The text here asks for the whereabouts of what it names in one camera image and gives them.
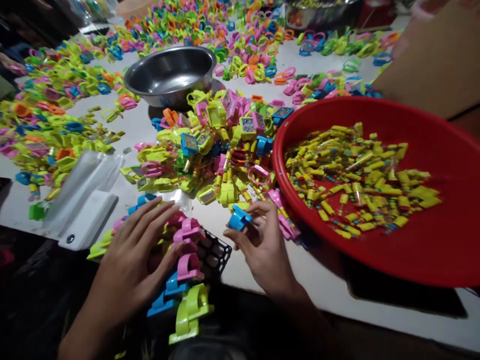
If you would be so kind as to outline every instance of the stainless steel bowl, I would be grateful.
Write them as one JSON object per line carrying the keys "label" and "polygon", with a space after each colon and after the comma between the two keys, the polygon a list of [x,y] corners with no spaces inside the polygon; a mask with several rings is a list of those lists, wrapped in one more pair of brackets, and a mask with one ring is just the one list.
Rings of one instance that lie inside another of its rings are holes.
{"label": "stainless steel bowl", "polygon": [[189,93],[210,90],[216,65],[217,57],[205,47],[172,47],[134,63],[123,82],[150,106],[184,110]]}
{"label": "stainless steel bowl", "polygon": [[312,6],[302,6],[298,0],[285,2],[286,26],[303,32],[353,27],[362,11],[363,1],[317,0]]}

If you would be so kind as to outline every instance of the plastic bag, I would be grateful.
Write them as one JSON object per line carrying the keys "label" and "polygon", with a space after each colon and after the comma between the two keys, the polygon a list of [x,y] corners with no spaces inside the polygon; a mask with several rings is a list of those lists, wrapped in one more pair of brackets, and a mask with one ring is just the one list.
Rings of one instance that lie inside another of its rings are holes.
{"label": "plastic bag", "polygon": [[51,236],[62,236],[94,190],[112,189],[124,162],[123,155],[85,150],[52,202],[41,228]]}
{"label": "plastic bag", "polygon": [[163,201],[175,201],[175,205],[180,206],[180,211],[182,211],[187,217],[192,217],[192,200],[190,199],[189,194],[180,189],[169,191],[169,192],[158,192],[157,196],[161,196]]}

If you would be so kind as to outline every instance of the table surface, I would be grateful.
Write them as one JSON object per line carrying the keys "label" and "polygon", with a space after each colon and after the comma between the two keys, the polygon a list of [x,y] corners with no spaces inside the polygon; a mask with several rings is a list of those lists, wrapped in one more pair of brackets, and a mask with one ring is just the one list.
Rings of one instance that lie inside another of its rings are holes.
{"label": "table surface", "polygon": [[[122,71],[124,67],[131,65],[137,59],[136,53],[128,53],[125,54],[122,61],[109,64],[106,59],[103,59],[97,61],[96,64],[115,72]],[[277,55],[277,67],[279,71],[282,71],[295,65],[298,74],[313,74],[319,71],[341,70],[346,59],[346,56],[321,56],[319,53],[314,53],[308,57],[299,56],[299,47],[295,45],[294,41],[290,41],[280,46]],[[371,57],[362,59],[359,75],[366,82],[373,80],[378,71],[378,68],[374,67],[372,62],[373,58]],[[283,94],[284,86],[267,83],[248,85],[244,78],[222,81],[222,83],[227,88],[240,89],[248,97],[257,94],[262,95],[266,101],[283,99],[287,106],[292,104],[291,98]],[[68,113],[79,117],[95,105],[100,105],[103,109],[110,109],[113,107],[116,98],[115,93],[89,97],[78,102]],[[117,118],[106,125],[111,131],[124,130],[126,132],[126,135],[120,141],[113,144],[117,153],[121,153],[123,149],[128,147],[133,149],[136,143],[154,142],[156,140],[157,132],[152,127],[148,114],[149,106],[142,100],[135,109],[125,111],[123,119]],[[96,118],[99,121],[101,120],[99,114]],[[138,163],[136,155],[135,150],[127,154],[125,156],[125,166],[136,165]],[[12,162],[4,156],[0,157],[0,169],[1,177],[11,179],[14,179],[18,172]],[[42,196],[45,196],[48,190],[47,187],[42,187]],[[128,208],[136,205],[137,198],[140,195],[135,186],[127,182],[121,175],[113,185],[111,192],[119,196],[119,201],[106,222],[104,231],[111,229],[115,220],[126,215]],[[41,235],[41,223],[28,220],[29,206],[31,205],[28,202],[28,197],[28,187],[13,181],[12,186],[0,195],[0,201],[3,200],[3,203],[0,202],[2,204],[0,225]],[[222,235],[225,224],[230,218],[228,209],[223,208],[217,202],[205,207],[193,198],[191,200],[191,215],[197,218],[208,231],[233,247],[232,242]],[[305,251],[302,246],[292,241],[287,241],[286,248],[296,278],[305,287],[318,308],[346,318],[480,352],[480,342],[478,341],[480,298],[467,290],[456,290],[468,314],[465,319],[355,299],[349,293],[347,282],[342,275],[340,254],[334,248],[328,245],[322,246],[315,255]],[[263,293],[253,279],[240,251],[233,251],[223,271],[222,281],[233,287]]]}

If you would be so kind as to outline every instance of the person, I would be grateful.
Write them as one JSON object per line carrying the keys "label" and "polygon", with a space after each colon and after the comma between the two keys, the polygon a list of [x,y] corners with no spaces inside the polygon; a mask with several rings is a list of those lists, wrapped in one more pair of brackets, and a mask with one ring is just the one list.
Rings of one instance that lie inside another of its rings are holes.
{"label": "person", "polygon": [[[112,333],[153,299],[182,254],[184,244],[174,245],[148,273],[146,264],[158,235],[179,210],[172,201],[159,205],[160,201],[159,196],[139,208],[115,233],[87,299],[60,344],[60,360],[105,359],[102,354]],[[243,232],[227,229],[224,235],[243,252],[255,281],[296,325],[311,358],[349,359],[345,347],[294,276],[277,207],[256,201],[246,211],[252,214],[252,226]]]}

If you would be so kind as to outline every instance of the toy pile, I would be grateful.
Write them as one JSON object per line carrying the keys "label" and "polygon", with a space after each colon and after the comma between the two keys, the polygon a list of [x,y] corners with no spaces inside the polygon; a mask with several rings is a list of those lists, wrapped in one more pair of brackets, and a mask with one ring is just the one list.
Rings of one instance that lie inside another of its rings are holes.
{"label": "toy pile", "polygon": [[[122,222],[140,206],[155,198],[156,196],[152,194],[140,196],[137,205],[128,210],[128,215],[117,220],[113,229],[107,231],[102,239],[91,247],[87,259],[100,261]],[[206,276],[201,272],[202,264],[197,255],[199,245],[205,238],[206,234],[198,220],[185,217],[181,211],[168,220],[163,233],[159,236],[157,247],[163,254],[166,254],[173,244],[185,243],[176,271],[162,285],[158,298],[153,301],[147,312],[148,318],[160,315],[167,316],[167,319],[169,314],[174,315],[176,312],[175,333],[169,336],[169,344],[198,335],[199,320],[215,309],[209,304],[209,287],[203,283]]]}
{"label": "toy pile", "polygon": [[346,239],[374,229],[388,235],[414,212],[442,203],[437,190],[423,185],[428,172],[398,170],[408,143],[384,145],[376,133],[363,136],[361,122],[352,128],[332,126],[284,155],[300,198]]}
{"label": "toy pile", "polygon": [[[215,95],[195,90],[187,99],[194,111],[165,109],[164,118],[152,120],[157,142],[135,145],[140,164],[121,169],[125,178],[138,191],[197,191],[202,204],[217,200],[231,210],[250,206],[248,186],[258,199],[280,203],[271,151],[278,127],[294,109],[281,100],[267,103],[230,89]],[[213,184],[202,186],[208,179]],[[295,225],[283,206],[278,211],[285,238],[295,239]]]}

